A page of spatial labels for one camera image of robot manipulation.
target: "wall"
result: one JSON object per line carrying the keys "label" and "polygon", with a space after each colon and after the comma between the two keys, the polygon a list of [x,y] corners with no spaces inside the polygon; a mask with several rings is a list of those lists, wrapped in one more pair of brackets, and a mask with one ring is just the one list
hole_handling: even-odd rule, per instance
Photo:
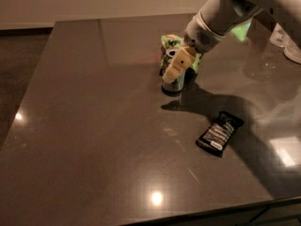
{"label": "wall", "polygon": [[55,21],[197,12],[206,0],[0,0],[0,29]]}

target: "black snack bar wrapper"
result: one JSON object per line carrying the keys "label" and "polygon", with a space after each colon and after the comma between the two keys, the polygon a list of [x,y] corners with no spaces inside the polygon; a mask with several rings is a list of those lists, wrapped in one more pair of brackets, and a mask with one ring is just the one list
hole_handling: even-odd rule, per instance
{"label": "black snack bar wrapper", "polygon": [[222,157],[223,152],[244,121],[226,111],[220,111],[210,127],[196,141],[197,145],[208,153]]}

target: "white robotic arm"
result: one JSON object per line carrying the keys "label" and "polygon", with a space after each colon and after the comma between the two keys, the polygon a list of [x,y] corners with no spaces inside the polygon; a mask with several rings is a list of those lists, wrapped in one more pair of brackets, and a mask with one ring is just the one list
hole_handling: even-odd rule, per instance
{"label": "white robotic arm", "polygon": [[195,53],[209,52],[233,27],[264,9],[300,46],[301,0],[208,0],[186,27],[184,44],[187,47],[174,56],[163,79],[167,83],[174,81],[189,67]]}

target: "dark floor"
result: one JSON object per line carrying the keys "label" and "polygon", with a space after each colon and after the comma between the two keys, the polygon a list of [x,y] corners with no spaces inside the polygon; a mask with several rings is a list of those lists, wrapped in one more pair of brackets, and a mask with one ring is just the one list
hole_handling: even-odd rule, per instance
{"label": "dark floor", "polygon": [[0,37],[0,149],[48,37],[48,34]]}

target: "glossy tabletop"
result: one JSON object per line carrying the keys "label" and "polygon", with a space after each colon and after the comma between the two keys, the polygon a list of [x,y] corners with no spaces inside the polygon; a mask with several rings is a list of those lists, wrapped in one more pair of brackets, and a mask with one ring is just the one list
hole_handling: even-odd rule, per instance
{"label": "glossy tabletop", "polygon": [[[3,225],[125,224],[301,195],[301,66],[253,20],[166,95],[160,37],[191,18],[55,24],[0,152]],[[195,143],[220,110],[245,121],[222,158]]]}

